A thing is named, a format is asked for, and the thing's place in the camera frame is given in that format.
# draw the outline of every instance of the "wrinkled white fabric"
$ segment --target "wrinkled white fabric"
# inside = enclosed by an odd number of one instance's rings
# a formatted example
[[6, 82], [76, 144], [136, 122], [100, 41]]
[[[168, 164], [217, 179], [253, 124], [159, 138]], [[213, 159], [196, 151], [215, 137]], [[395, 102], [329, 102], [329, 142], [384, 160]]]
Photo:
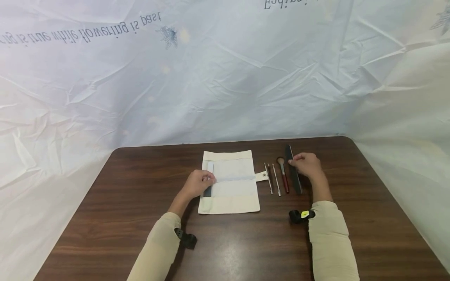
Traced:
[[118, 147], [343, 134], [449, 269], [448, 15], [447, 0], [3, 0], [0, 280], [33, 279]]

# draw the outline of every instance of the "wooden table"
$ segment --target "wooden table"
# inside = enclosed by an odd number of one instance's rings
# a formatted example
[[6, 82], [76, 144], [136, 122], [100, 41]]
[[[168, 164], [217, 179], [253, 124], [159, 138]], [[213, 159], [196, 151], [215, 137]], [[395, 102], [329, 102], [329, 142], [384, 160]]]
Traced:
[[[450, 280], [356, 145], [345, 137], [117, 149], [35, 280], [126, 280], [153, 224], [189, 173], [201, 168], [204, 150], [251, 149], [255, 172], [261, 172], [264, 162], [276, 164], [288, 143], [294, 153], [314, 152], [322, 160], [350, 231], [361, 280]], [[307, 226], [288, 220], [290, 210], [309, 208], [309, 188], [302, 196], [282, 191], [278, 197], [270, 195], [267, 181], [257, 185], [259, 213], [199, 215], [198, 199], [191, 202], [182, 222], [198, 243], [195, 250], [179, 251], [166, 280], [312, 280]]]

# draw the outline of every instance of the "makeup brush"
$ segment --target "makeup brush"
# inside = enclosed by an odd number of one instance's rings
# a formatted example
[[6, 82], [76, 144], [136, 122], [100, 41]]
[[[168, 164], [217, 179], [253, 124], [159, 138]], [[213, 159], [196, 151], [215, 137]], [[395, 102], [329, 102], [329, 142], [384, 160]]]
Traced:
[[286, 193], [289, 193], [288, 179], [286, 178], [286, 173], [284, 172], [284, 158], [278, 157], [277, 162], [280, 164], [281, 174], [283, 175], [284, 190]]

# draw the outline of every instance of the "beige long sleeve shirt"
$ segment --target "beige long sleeve shirt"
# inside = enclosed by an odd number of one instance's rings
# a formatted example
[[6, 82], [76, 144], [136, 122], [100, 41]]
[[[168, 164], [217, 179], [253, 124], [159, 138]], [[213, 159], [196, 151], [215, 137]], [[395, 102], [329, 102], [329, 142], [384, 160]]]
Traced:
[[[316, 216], [309, 220], [314, 279], [316, 281], [358, 281], [355, 255], [341, 211], [333, 202], [312, 205]], [[180, 240], [174, 229], [180, 218], [164, 214], [153, 226], [127, 281], [164, 281], [175, 260]]]

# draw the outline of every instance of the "person's right hand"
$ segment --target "person's right hand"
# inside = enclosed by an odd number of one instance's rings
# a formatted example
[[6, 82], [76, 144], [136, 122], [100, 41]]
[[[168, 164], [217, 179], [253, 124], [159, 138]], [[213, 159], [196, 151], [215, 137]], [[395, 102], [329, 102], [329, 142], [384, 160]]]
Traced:
[[323, 174], [320, 160], [314, 153], [302, 152], [289, 160], [289, 164], [297, 168], [297, 171], [309, 178]]

